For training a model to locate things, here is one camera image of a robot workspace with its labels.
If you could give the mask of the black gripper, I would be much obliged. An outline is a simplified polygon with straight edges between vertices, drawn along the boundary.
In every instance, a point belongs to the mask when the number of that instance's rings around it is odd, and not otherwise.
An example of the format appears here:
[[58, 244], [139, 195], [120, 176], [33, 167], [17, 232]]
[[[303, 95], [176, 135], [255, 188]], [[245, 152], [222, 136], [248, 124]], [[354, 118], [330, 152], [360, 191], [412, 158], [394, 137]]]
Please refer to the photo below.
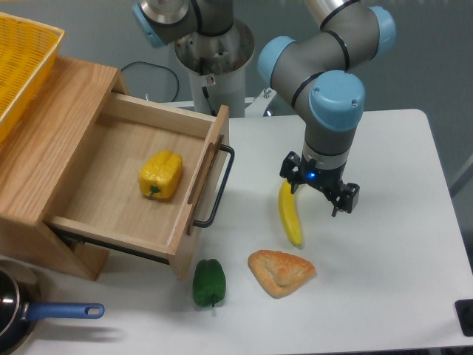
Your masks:
[[333, 204], [332, 217], [336, 217], [338, 212], [352, 213], [358, 204], [360, 186], [344, 183], [345, 164], [335, 169], [321, 169], [317, 163], [314, 158], [299, 157], [290, 151], [282, 161], [279, 175], [291, 185], [291, 194], [304, 184], [321, 192]]

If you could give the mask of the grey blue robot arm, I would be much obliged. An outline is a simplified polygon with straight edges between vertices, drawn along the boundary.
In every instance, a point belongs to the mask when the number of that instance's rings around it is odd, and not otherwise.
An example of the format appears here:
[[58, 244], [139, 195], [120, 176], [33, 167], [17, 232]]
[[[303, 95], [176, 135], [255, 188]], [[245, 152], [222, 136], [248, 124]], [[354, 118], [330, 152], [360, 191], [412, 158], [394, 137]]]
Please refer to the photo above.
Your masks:
[[[306, 184], [334, 212], [350, 213], [359, 187], [342, 175], [365, 106], [364, 85], [350, 69], [389, 50], [396, 26], [384, 8], [359, 1], [309, 1], [307, 7], [319, 34], [302, 44], [287, 36], [269, 41], [257, 67], [305, 124], [302, 153], [289, 153], [280, 175], [292, 191]], [[196, 111], [215, 115], [227, 105], [232, 115], [243, 114], [245, 66], [256, 51], [231, 1], [139, 1], [132, 12], [150, 45], [173, 45], [188, 70]]]

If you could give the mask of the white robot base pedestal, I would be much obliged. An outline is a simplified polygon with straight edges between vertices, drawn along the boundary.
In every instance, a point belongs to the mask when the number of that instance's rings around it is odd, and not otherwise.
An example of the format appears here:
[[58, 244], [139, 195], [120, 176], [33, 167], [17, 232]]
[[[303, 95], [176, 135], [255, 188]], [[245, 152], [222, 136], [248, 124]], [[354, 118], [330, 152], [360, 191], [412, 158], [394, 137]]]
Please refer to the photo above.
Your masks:
[[226, 33], [210, 37], [193, 32], [174, 42], [177, 60], [188, 72], [194, 111], [216, 115], [222, 105], [232, 118], [271, 116], [276, 91], [266, 87], [249, 101], [245, 74], [255, 53], [250, 28], [235, 19]]

